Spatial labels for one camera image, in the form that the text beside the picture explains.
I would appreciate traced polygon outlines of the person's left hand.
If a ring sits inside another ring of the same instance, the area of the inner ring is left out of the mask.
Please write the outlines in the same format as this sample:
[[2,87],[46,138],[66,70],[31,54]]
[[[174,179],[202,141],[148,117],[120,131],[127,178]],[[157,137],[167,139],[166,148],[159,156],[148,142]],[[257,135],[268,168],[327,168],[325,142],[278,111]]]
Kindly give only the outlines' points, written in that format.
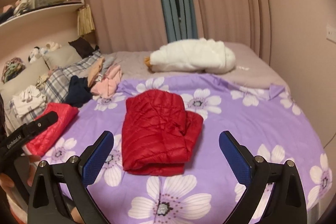
[[[17,163],[17,166],[14,167],[14,170],[18,172],[18,180],[26,180],[25,184],[32,186],[35,172],[36,172],[36,163],[40,162],[41,157],[38,155],[27,155],[23,156],[23,159]],[[10,176],[5,173],[1,173],[1,187],[3,190],[11,190],[15,187],[15,181],[13,180],[14,175]]]

